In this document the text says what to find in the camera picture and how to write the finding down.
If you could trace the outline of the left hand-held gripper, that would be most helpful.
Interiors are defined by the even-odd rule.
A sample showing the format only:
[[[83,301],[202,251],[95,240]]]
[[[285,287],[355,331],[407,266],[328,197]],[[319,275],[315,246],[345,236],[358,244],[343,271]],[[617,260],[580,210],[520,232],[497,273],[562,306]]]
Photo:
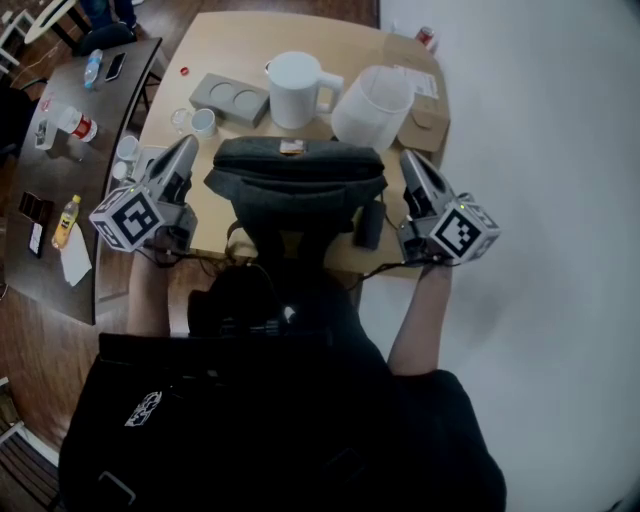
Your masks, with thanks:
[[[132,252],[161,231],[177,253],[190,249],[197,217],[186,195],[198,151],[194,135],[182,137],[153,160],[144,180],[114,189],[98,205],[89,219],[110,248]]]

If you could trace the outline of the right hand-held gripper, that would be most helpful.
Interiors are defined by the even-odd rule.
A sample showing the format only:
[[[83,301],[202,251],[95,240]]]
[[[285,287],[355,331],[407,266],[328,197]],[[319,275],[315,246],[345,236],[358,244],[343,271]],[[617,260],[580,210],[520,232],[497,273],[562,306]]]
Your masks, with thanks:
[[[407,204],[446,204],[441,213],[409,213],[397,237],[405,265],[460,265],[479,259],[501,228],[470,193],[456,197],[449,182],[422,154],[405,149],[400,167]]]

